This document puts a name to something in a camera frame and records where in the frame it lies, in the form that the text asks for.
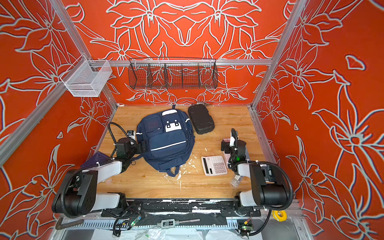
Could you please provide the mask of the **purple notebook yellow label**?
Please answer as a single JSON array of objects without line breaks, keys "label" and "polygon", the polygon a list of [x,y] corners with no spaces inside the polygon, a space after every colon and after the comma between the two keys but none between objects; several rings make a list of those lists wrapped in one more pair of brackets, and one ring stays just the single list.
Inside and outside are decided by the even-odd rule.
[{"label": "purple notebook yellow label", "polygon": [[109,156],[106,154],[103,154],[101,152],[96,152],[92,157],[90,157],[88,160],[86,160],[81,167],[82,168],[88,168],[93,165],[102,165],[106,163],[109,160]]}]

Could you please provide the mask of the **navy blue student backpack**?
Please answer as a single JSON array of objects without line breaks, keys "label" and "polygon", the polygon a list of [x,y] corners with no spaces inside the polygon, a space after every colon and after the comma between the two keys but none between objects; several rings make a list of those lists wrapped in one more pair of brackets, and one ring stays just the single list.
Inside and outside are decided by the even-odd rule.
[{"label": "navy blue student backpack", "polygon": [[140,153],[155,170],[170,177],[179,174],[194,147],[194,128],[188,114],[169,109],[144,117],[137,125],[136,140]]}]

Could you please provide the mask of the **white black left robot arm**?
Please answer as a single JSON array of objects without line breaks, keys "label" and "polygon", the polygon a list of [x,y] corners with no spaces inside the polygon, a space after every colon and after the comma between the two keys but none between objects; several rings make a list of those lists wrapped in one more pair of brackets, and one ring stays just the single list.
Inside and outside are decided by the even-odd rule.
[{"label": "white black left robot arm", "polygon": [[114,142],[112,154],[109,157],[94,157],[90,164],[77,170],[69,170],[54,197],[53,213],[64,214],[71,219],[98,211],[116,219],[134,215],[137,207],[127,203],[125,194],[97,191],[99,183],[125,172],[135,161],[134,156],[141,152],[134,131],[124,131],[125,136],[117,140],[113,135],[112,126],[121,128],[113,122],[108,124],[108,131]]}]

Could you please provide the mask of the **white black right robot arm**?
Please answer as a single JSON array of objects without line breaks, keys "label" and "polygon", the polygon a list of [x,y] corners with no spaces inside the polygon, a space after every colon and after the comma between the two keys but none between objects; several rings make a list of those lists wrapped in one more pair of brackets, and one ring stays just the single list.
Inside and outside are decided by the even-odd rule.
[{"label": "white black right robot arm", "polygon": [[252,161],[246,142],[223,139],[221,150],[227,167],[235,173],[231,185],[237,188],[243,178],[249,178],[251,189],[238,192],[234,197],[234,208],[255,207],[274,211],[287,209],[293,202],[293,185],[287,173],[277,164]]}]

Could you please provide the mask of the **pink white calculator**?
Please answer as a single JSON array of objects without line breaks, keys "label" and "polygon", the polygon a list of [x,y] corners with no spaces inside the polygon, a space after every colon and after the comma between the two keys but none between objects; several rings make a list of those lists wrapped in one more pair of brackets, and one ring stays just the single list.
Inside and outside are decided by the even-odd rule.
[{"label": "pink white calculator", "polygon": [[228,173],[227,164],[222,156],[202,157],[202,165],[206,176],[220,176]]}]

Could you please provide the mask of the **black hard zip case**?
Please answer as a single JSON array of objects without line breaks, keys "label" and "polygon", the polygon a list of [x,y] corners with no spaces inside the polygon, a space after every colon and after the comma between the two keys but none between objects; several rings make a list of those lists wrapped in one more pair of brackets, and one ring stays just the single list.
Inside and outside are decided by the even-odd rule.
[{"label": "black hard zip case", "polygon": [[190,106],[188,114],[197,134],[203,135],[214,130],[214,120],[205,105],[196,104]]}]

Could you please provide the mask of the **yellow tape roll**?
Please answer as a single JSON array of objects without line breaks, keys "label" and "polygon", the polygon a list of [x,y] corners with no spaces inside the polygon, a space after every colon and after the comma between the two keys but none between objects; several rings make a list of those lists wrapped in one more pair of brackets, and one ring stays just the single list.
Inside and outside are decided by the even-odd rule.
[{"label": "yellow tape roll", "polygon": [[284,222],[288,218],[288,215],[284,210],[280,210],[280,211],[273,210],[272,215],[273,215],[273,218],[278,222]]}]

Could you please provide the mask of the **brown bent metal bar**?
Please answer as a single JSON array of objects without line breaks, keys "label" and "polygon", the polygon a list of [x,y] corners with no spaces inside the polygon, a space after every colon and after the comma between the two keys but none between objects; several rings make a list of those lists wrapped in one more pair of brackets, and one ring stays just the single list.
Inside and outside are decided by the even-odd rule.
[{"label": "brown bent metal bar", "polygon": [[73,221],[73,222],[69,222],[69,223],[63,223],[64,221],[64,218],[60,217],[55,225],[55,229],[56,230],[63,230],[63,229],[66,229],[66,228],[71,228],[71,227],[75,227],[75,226],[78,226],[78,225],[82,225],[84,223],[84,220],[76,220],[76,221]]}]

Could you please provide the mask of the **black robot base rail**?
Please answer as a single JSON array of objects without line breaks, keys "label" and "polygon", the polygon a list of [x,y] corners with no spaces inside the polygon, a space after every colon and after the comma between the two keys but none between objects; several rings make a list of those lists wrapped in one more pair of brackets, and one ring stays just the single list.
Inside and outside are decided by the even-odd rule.
[{"label": "black robot base rail", "polygon": [[255,207],[235,206],[234,199],[127,199],[126,207],[102,210],[103,217],[130,214],[214,214],[222,217],[260,217]]}]

